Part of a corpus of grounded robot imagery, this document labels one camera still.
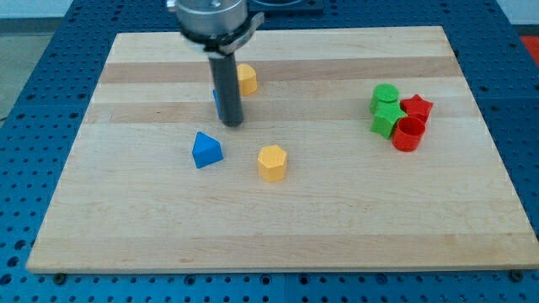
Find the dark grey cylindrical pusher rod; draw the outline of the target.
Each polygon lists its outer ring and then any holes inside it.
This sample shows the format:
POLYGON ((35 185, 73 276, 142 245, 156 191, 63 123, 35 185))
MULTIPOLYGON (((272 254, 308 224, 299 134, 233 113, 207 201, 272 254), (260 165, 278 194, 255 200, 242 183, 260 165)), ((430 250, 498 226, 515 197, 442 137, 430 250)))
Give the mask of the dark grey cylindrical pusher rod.
POLYGON ((235 55, 210 58, 211 75, 214 89, 221 106, 221 122, 228 127, 243 123, 243 107, 237 80, 235 55))

